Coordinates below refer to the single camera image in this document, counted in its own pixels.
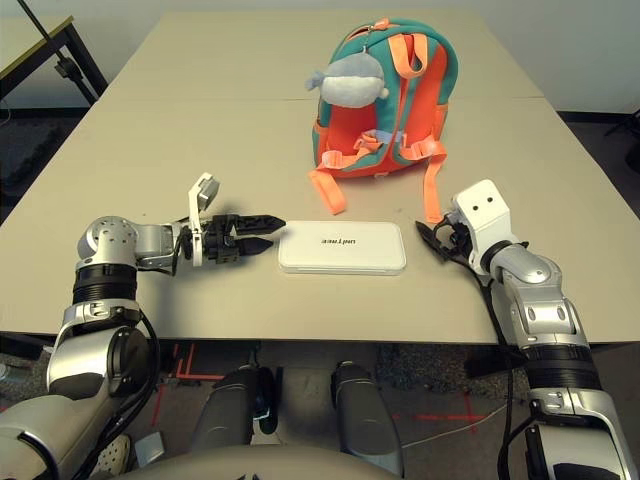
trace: backpack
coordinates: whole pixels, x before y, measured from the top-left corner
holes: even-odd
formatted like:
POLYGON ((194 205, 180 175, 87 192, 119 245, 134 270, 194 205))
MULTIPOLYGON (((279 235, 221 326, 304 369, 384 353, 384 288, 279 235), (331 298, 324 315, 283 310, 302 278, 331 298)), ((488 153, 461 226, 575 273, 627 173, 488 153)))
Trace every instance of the backpack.
POLYGON ((380 63, 388 92, 361 108, 320 99, 312 132, 316 169, 309 177, 335 215, 346 208, 335 178, 387 175, 426 160, 425 213, 437 223, 435 177, 447 156, 439 138, 458 75, 453 47, 423 23, 382 19, 347 35, 331 63, 360 52, 380 63))

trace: white power bank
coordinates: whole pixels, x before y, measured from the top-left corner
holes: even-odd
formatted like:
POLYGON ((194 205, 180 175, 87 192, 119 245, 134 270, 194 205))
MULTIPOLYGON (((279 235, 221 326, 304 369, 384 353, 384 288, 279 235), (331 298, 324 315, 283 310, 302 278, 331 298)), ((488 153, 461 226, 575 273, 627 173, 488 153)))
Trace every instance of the white power bank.
POLYGON ((407 260, 387 222, 287 222, 278 260, 288 273, 398 275, 407 260))

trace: black wire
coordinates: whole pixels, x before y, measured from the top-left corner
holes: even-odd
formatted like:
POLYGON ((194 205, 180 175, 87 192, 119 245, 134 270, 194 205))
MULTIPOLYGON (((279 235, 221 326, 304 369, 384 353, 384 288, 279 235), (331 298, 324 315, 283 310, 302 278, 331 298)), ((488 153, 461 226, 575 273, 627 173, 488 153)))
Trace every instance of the black wire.
POLYGON ((51 455, 51 452, 44 445, 42 445, 38 440, 33 438, 31 435, 27 435, 24 432, 18 435, 18 440, 26 443, 31 448, 33 448, 42 459, 42 463, 44 463, 45 470, 40 475, 38 475, 36 479, 46 478, 47 480, 58 480, 60 478, 60 472, 58 471, 58 464, 53 458, 53 455, 51 455))
POLYGON ((158 377, 160 375, 160 341, 158 340, 158 337, 156 335, 155 330, 153 329, 153 326, 151 325, 151 322, 149 322, 149 319, 147 318, 147 316, 144 314, 142 310, 140 310, 140 320, 144 324, 145 328, 149 332, 149 336, 151 337, 151 345, 152 345, 152 351, 154 355, 154 365, 153 365, 152 374, 149 380, 147 381, 147 383, 145 384, 145 386, 143 387, 143 389, 141 390, 141 392, 139 392, 138 395, 136 395, 136 397, 139 398, 139 401, 135 404, 135 406, 132 405, 133 409, 131 410, 129 415, 126 418, 120 418, 118 421, 116 421, 115 426, 113 426, 114 422, 110 422, 107 428, 105 428, 105 432, 100 436, 100 439, 96 444, 95 448, 89 453, 89 455, 87 456, 83 464, 78 469, 77 473, 74 475, 73 477, 74 480, 81 480, 81 479, 83 480, 89 477, 96 462, 98 461, 100 452, 102 452, 102 450, 107 448, 109 444, 113 442, 113 440, 115 440, 116 437, 120 435, 131 424, 133 419, 138 415, 138 413, 140 413, 140 410, 142 410, 142 408, 145 406, 145 404, 151 397, 151 394, 153 393, 153 390, 158 382, 158 377))
MULTIPOLYGON (((450 223, 445 220, 437 224, 433 229, 433 234, 435 234, 438 229, 442 228, 444 225, 450 223)), ((507 339, 504 336, 502 331, 502 327, 500 326, 500 321, 498 320, 498 316, 493 308, 493 295, 491 291, 491 287, 493 285, 493 279, 491 279, 486 285, 482 283, 482 280, 478 276, 478 274, 469 266, 469 264, 461 260, 460 258, 456 258, 451 254, 450 251, 446 250, 443 247, 440 247, 439 250, 453 263, 464 267, 465 270, 471 273, 476 283, 478 284, 478 288, 480 289, 480 293, 482 294, 482 299, 484 300, 485 306, 487 308, 487 312, 489 313, 489 318, 491 319, 491 324, 493 325, 493 329, 496 333, 496 337, 498 339, 498 348, 500 353, 504 359, 505 367, 507 370, 507 408, 505 413, 505 421, 504 421, 504 430, 502 433, 502 445, 500 447, 500 452, 505 452, 502 455, 498 455, 497 462, 497 470, 498 470, 498 478, 500 480, 509 480, 509 444, 511 441, 509 440, 512 432, 511 432, 511 424, 513 417, 513 396, 514 396, 514 385, 513 385, 513 363, 511 362, 511 351, 509 349, 509 344, 507 339)))
POLYGON ((189 227, 184 226, 180 229, 178 238, 176 238, 176 246, 173 247, 173 256, 171 257, 171 276, 175 277, 178 271, 178 259, 180 258, 180 249, 182 248, 182 240, 189 231, 189 227))
POLYGON ((504 465, 506 469, 503 472, 498 471, 498 478, 510 478, 509 477, 509 445, 511 442, 520 435, 525 428, 527 428, 531 423, 535 420, 533 415, 529 416, 525 419, 520 425, 518 425, 513 432, 509 434, 507 440, 500 447, 500 452, 498 453, 498 465, 504 465))

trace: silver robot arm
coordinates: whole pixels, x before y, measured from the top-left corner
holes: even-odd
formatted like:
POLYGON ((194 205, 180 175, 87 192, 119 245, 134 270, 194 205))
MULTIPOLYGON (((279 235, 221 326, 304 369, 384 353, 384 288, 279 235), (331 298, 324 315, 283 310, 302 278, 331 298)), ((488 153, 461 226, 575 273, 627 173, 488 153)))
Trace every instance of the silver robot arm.
POLYGON ((481 278, 505 288, 536 419, 525 430, 529 477, 637 480, 613 400, 602 389, 576 309, 562 293, 558 265, 519 243, 490 180, 456 195, 453 205, 444 223, 454 229, 454 249, 442 249, 433 232, 418 228, 443 256, 461 256, 481 278))
POLYGON ((102 217, 78 242, 72 305, 64 312, 43 397, 0 415, 0 478, 86 478, 100 450, 144 406, 159 373, 159 344, 136 302, 137 272, 175 274, 180 250, 194 266, 261 253, 272 242, 236 235, 272 233, 284 222, 268 215, 220 215, 201 222, 218 190, 203 174, 189 191, 189 217, 139 225, 102 217), (143 323, 151 347, 138 329, 143 323))

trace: gray plush toy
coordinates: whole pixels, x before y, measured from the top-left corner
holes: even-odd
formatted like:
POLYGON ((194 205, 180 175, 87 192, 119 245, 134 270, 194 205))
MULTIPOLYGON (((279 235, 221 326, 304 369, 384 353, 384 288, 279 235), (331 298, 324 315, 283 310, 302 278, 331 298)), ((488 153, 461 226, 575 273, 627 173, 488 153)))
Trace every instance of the gray plush toy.
POLYGON ((382 65, 365 52, 333 62, 324 72, 316 72, 305 86, 307 90, 320 87, 325 102, 347 108, 361 108, 389 95, 382 65))

